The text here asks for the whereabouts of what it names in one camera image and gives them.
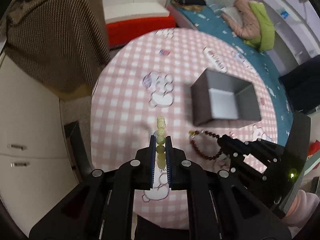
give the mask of green bead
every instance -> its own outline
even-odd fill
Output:
[[[159,121],[164,121],[164,117],[163,116],[158,116],[157,117],[157,122],[159,122]]]
[[[165,147],[163,145],[158,145],[156,147],[156,152],[161,154],[161,153],[164,153],[165,152]]]
[[[158,127],[158,128],[165,128],[165,121],[159,121],[159,122],[157,122],[157,127]]]
[[[159,128],[158,130],[157,130],[157,135],[158,136],[165,136],[165,130],[163,129],[163,128]]]
[[[159,153],[157,158],[158,160],[165,160],[165,153]]]
[[[163,144],[165,143],[165,138],[164,138],[163,136],[158,136],[158,137],[156,138],[156,142],[157,142],[157,144],[159,144],[159,145],[163,145]]]
[[[165,168],[165,165],[166,165],[166,163],[165,163],[165,161],[157,161],[157,165],[158,165],[158,168],[159,169],[164,169]]]

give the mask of cabinet handle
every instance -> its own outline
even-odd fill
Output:
[[[13,148],[13,149],[21,150],[21,151],[26,149],[25,146],[19,145],[19,144],[7,144],[7,148],[8,149]]]
[[[26,167],[30,165],[30,162],[10,163],[11,167]]]

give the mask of white pillow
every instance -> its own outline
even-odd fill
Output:
[[[236,7],[224,7],[221,11],[228,15],[234,22],[238,23],[241,28],[243,27],[242,14],[239,13]]]

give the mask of round table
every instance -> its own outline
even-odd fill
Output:
[[[215,64],[212,52],[222,65]],[[156,118],[162,115],[173,147],[212,171],[214,161],[196,155],[188,134],[200,129],[191,121],[190,87],[207,67],[252,82],[262,121],[241,128],[221,121],[219,128],[206,129],[242,141],[263,138],[276,143],[276,116],[268,90],[237,48],[199,31],[164,29],[129,42],[102,71],[92,95],[93,165],[111,171],[134,159],[138,149],[149,145]],[[264,169],[253,156],[245,161],[259,171]],[[157,166],[154,181],[152,190],[136,190],[133,211],[163,228],[188,228],[186,192],[169,190],[166,172]]]

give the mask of open box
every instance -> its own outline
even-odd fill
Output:
[[[242,120],[244,126],[261,121],[253,84],[206,69],[191,86],[193,124],[213,120]]]

